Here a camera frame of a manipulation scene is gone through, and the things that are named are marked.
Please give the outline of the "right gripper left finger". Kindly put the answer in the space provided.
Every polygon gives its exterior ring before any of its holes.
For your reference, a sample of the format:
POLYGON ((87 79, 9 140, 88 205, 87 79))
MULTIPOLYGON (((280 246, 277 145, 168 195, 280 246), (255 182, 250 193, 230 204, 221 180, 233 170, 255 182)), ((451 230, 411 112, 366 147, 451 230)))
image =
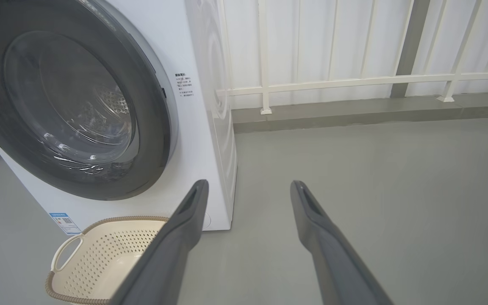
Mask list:
POLYGON ((112 305, 176 305, 188 255, 201 239, 209 183, 198 180, 111 298, 112 305))

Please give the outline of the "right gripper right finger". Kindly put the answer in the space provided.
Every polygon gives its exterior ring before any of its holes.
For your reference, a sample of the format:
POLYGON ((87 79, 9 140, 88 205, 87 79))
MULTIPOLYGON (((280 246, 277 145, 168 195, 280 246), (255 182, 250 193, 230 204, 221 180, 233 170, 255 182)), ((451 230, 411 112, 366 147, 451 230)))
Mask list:
POLYGON ((299 239, 313 258, 324 305, 391 305, 391 298, 302 181, 290 187, 299 239))

